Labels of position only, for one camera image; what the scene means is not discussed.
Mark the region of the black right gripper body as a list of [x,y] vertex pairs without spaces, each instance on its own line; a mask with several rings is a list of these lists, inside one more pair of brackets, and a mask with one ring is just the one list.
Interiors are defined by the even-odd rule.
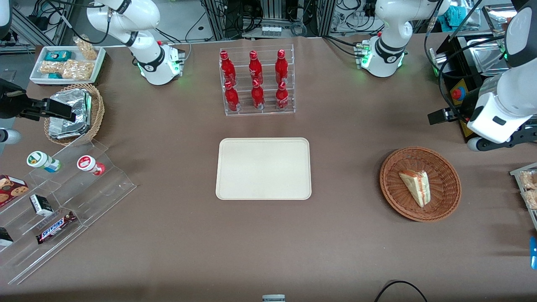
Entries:
[[17,117],[24,109],[21,97],[26,91],[6,80],[0,80],[0,118],[11,119]]

